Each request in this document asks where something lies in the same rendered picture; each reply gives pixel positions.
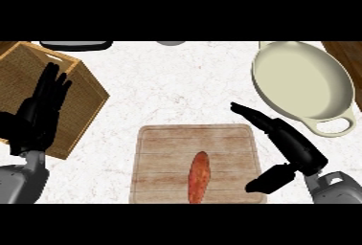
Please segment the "wooden cutting board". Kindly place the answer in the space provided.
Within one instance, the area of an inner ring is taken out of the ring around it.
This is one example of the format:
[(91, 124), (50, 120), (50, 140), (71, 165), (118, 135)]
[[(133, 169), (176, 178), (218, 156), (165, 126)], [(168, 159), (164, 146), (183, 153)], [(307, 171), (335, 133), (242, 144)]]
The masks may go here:
[(260, 174), (244, 124), (148, 125), (139, 131), (130, 202), (261, 204), (245, 185)]

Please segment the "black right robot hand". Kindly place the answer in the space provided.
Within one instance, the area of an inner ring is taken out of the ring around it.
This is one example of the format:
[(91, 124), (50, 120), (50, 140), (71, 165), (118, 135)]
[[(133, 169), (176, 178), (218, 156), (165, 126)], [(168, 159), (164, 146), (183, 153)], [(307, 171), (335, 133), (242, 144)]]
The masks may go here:
[(286, 159), (286, 163), (270, 167), (245, 186), (247, 192), (270, 194), (294, 180), (297, 171), (306, 176), (317, 174), (328, 164), (328, 159), (282, 119), (272, 119), (260, 111), (235, 102), (230, 103), (230, 110), (264, 132)]

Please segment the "orange sweet potato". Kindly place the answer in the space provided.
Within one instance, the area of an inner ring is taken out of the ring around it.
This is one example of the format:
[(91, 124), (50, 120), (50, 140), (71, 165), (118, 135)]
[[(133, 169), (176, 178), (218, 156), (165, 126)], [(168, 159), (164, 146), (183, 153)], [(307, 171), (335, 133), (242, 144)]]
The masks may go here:
[(201, 203), (211, 178), (210, 157), (205, 151), (196, 153), (187, 174), (187, 201)]

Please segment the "brown wooden object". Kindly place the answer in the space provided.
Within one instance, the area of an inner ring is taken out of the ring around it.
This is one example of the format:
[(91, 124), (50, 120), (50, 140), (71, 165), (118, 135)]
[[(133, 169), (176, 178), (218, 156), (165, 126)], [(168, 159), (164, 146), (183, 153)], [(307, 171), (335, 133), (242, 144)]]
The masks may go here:
[(340, 61), (354, 86), (354, 101), (362, 111), (362, 41), (322, 41), (326, 53)]

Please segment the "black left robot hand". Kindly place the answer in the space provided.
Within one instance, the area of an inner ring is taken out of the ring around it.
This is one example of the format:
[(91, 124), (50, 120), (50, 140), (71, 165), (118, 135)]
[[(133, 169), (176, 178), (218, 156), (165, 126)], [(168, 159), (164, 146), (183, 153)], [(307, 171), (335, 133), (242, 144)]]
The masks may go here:
[(0, 139), (9, 141), (13, 156), (31, 150), (47, 151), (53, 143), (59, 110), (72, 85), (66, 74), (57, 72), (59, 65), (50, 62), (16, 113), (0, 112)]

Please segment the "wicker basket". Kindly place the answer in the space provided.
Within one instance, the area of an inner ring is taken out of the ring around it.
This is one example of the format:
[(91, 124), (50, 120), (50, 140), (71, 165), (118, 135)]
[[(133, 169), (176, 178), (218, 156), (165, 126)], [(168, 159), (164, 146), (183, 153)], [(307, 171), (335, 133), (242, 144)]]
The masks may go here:
[(0, 111), (16, 113), (26, 99), (49, 112), (56, 127), (47, 155), (65, 160), (109, 94), (83, 61), (28, 41), (0, 41)]

